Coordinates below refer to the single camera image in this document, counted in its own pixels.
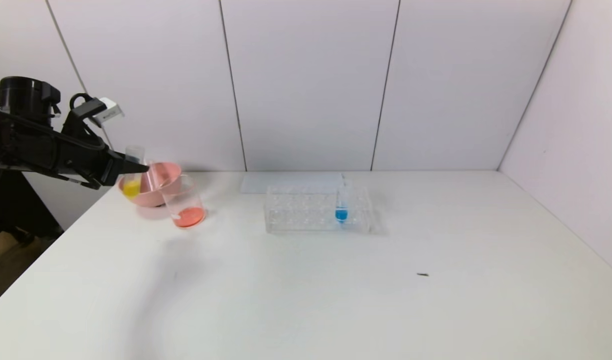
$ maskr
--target test tube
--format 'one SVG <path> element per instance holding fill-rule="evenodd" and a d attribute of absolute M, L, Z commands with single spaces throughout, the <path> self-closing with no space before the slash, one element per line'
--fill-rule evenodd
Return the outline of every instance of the test tube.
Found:
<path fill-rule="evenodd" d="M 146 173 L 146 180 L 148 180 L 148 191 L 157 191 L 161 184 L 159 183 L 159 178 L 157 177 L 155 160 L 147 159 L 146 165 L 148 166 L 148 172 Z"/>
<path fill-rule="evenodd" d="M 126 146 L 126 160 L 141 164 L 145 150 L 142 146 Z M 141 191 L 141 173 L 127 173 L 123 178 L 123 194 L 127 198 L 134 198 Z"/>

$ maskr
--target plastic cup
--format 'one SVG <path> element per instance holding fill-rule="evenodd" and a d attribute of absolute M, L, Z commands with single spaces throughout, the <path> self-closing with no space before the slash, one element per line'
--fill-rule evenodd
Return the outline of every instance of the plastic cup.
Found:
<path fill-rule="evenodd" d="M 170 218 L 176 227 L 181 229 L 191 228 L 201 223 L 206 217 L 206 211 L 201 203 L 199 189 L 196 183 L 188 175 L 182 174 L 179 178 L 181 186 L 179 189 L 170 189 L 170 186 L 161 190 Z"/>

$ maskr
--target black robotic arm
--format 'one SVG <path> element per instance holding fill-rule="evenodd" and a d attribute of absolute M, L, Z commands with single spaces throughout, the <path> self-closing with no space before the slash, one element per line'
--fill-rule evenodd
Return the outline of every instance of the black robotic arm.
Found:
<path fill-rule="evenodd" d="M 75 106 L 77 98 L 84 102 Z M 92 189 L 113 185 L 123 173 L 148 171 L 148 166 L 110 150 L 84 123 L 89 119 L 100 127 L 121 113 L 118 106 L 106 98 L 76 94 L 59 133 L 50 119 L 60 114 L 60 100 L 59 91 L 44 81 L 18 76 L 0 81 L 0 169 L 34 171 Z M 86 181 L 67 174 L 78 174 Z"/>

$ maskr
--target orange liquid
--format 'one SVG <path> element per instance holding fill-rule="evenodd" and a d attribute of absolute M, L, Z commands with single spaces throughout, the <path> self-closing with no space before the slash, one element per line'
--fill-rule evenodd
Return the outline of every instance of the orange liquid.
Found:
<path fill-rule="evenodd" d="M 178 228 L 189 228 L 193 225 L 200 223 L 206 216 L 206 212 L 199 207 L 187 207 L 179 213 L 178 219 L 173 219 L 173 223 Z"/>

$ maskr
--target pink bowl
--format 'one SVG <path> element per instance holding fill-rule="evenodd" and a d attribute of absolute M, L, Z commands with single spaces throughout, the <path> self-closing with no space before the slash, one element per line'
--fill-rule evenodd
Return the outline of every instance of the pink bowl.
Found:
<path fill-rule="evenodd" d="M 182 168 L 174 162 L 156 162 L 151 167 L 155 169 L 155 175 L 159 180 L 159 184 L 166 184 L 162 186 L 162 189 L 171 187 L 172 191 L 178 191 L 181 187 L 179 176 L 182 174 Z M 122 176 L 117 182 L 119 191 L 123 194 L 123 179 Z M 148 184 L 148 176 L 146 173 L 141 174 L 141 188 L 139 194 L 135 197 L 126 199 L 130 200 L 135 205 L 145 208 L 154 208 L 164 204 L 164 197 L 159 191 L 151 191 L 150 185 Z"/>

